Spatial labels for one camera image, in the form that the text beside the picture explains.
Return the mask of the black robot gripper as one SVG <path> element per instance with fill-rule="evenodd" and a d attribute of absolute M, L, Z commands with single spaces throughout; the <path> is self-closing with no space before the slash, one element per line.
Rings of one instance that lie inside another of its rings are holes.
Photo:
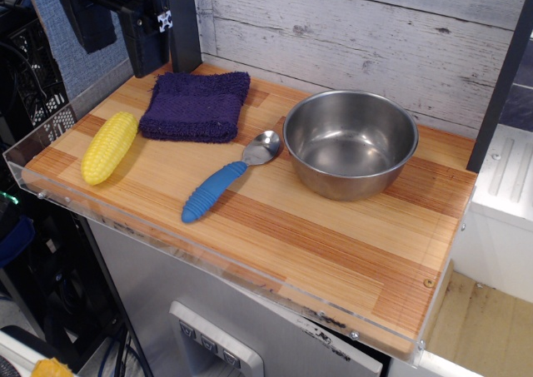
<path fill-rule="evenodd" d="M 135 77 L 145 77 L 169 62 L 172 14 L 168 0 L 60 0 L 60 3 L 86 53 L 116 42 L 111 15 L 114 12 L 119 15 Z"/>

